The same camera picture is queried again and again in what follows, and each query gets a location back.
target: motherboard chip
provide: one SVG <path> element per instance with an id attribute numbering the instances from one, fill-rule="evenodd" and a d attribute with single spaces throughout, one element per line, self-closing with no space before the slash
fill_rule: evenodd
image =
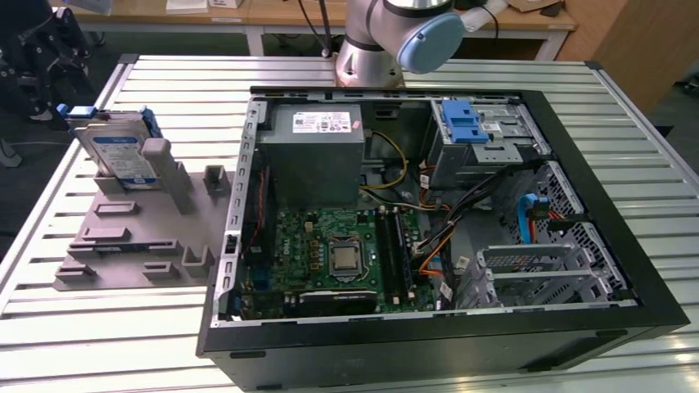
<path id="1" fill-rule="evenodd" d="M 360 274 L 363 267 L 362 242 L 346 238 L 328 243 L 330 275 L 342 282 L 351 282 Z"/>
<path id="2" fill-rule="evenodd" d="M 356 269 L 359 267 L 358 249 L 350 247 L 335 247 L 332 249 L 332 265 L 338 270 Z"/>

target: blue object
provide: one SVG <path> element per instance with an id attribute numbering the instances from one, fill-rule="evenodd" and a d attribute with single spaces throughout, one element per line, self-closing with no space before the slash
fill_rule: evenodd
<path id="1" fill-rule="evenodd" d="M 430 263 L 427 264 L 427 270 L 442 271 L 442 257 L 439 255 L 432 256 Z"/>
<path id="2" fill-rule="evenodd" d="M 480 130 L 480 116 L 468 101 L 442 101 L 442 108 L 452 143 L 487 143 L 491 140 Z"/>
<path id="3" fill-rule="evenodd" d="M 94 106 L 75 106 L 68 112 L 70 119 L 92 119 L 98 113 L 98 108 Z"/>
<path id="4" fill-rule="evenodd" d="M 58 104 L 56 112 L 66 119 L 66 115 L 68 114 L 68 106 L 66 104 Z"/>
<path id="5" fill-rule="evenodd" d="M 548 203 L 548 198 L 546 196 L 538 197 L 536 194 L 527 194 L 523 195 L 519 202 L 516 202 L 516 221 L 520 226 L 522 241 L 526 244 L 532 244 L 532 234 L 528 232 L 527 225 L 527 209 L 536 201 Z"/>
<path id="6" fill-rule="evenodd" d="M 462 44 L 462 18 L 448 12 L 430 19 L 411 33 L 398 52 L 398 64 L 415 74 L 436 70 Z"/>
<path id="7" fill-rule="evenodd" d="M 151 136 L 154 138 L 163 138 L 163 133 L 160 132 L 158 121 L 155 121 L 154 111 L 151 111 L 147 107 L 143 107 L 139 113 L 143 115 L 143 122 L 146 123 Z"/>

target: white label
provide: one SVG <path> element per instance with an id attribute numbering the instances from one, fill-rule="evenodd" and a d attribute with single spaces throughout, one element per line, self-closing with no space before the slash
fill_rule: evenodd
<path id="1" fill-rule="evenodd" d="M 486 132 L 492 132 L 492 131 L 503 131 L 500 129 L 500 124 L 498 122 L 488 122 L 488 123 L 483 123 L 480 124 L 480 128 L 483 129 L 483 131 Z"/>
<path id="2" fill-rule="evenodd" d="M 351 133 L 350 112 L 298 112 L 295 133 Z"/>
<path id="3" fill-rule="evenodd" d="M 242 2 L 242 0 L 208 0 L 208 5 L 211 7 L 238 8 Z"/>
<path id="4" fill-rule="evenodd" d="M 155 183 L 151 164 L 139 154 L 142 144 L 134 137 L 95 137 L 94 147 L 114 175 L 126 183 Z"/>
<path id="5" fill-rule="evenodd" d="M 243 20 L 240 18 L 211 18 L 211 21 L 223 23 L 240 23 Z"/>
<path id="6" fill-rule="evenodd" d="M 444 281 L 442 281 L 442 285 L 439 286 L 439 291 L 444 295 L 448 301 L 451 301 L 451 296 L 454 295 L 454 291 L 451 290 L 450 286 Z"/>
<path id="7" fill-rule="evenodd" d="M 574 25 L 548 25 L 548 28 L 552 30 L 572 30 L 575 26 Z"/>
<path id="8" fill-rule="evenodd" d="M 460 256 L 455 263 L 455 269 L 466 269 L 471 260 L 466 256 Z"/>
<path id="9" fill-rule="evenodd" d="M 430 176 L 427 176 L 426 174 L 422 174 L 419 176 L 419 186 L 426 190 L 430 189 Z"/>

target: slotted aluminum surface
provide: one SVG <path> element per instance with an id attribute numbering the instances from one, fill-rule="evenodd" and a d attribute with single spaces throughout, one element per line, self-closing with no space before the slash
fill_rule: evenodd
<path id="1" fill-rule="evenodd" d="M 118 69 L 124 77 L 115 75 L 100 101 L 112 109 L 143 104 L 154 108 L 172 154 L 188 170 L 223 163 L 234 171 L 251 85 L 330 86 L 334 77 L 326 61 L 290 57 L 142 56 L 134 66 Z M 563 373 L 332 391 L 697 391 L 697 178 L 629 102 L 619 104 L 605 75 L 582 63 L 452 61 L 432 74 L 406 77 L 410 87 L 546 93 L 693 324 Z M 0 292 L 0 392 L 238 391 L 218 368 L 195 357 L 204 287 L 98 292 L 51 288 L 96 191 L 90 179 L 95 165 L 87 158 L 74 145 L 0 265 L 7 281 Z"/>

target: green motherboard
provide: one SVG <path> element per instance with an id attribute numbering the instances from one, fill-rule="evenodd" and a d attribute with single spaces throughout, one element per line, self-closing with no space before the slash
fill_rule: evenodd
<path id="1" fill-rule="evenodd" d="M 400 222 L 402 236 L 410 245 L 420 240 L 418 216 L 412 210 L 400 213 Z M 280 210 L 275 238 L 272 291 L 375 291 L 378 313 L 432 310 L 428 282 L 415 285 L 414 297 L 399 304 L 384 299 L 374 210 Z M 347 254 L 351 247 L 340 247 L 343 245 L 354 245 L 359 255 Z M 356 265 L 346 255 L 356 258 Z"/>

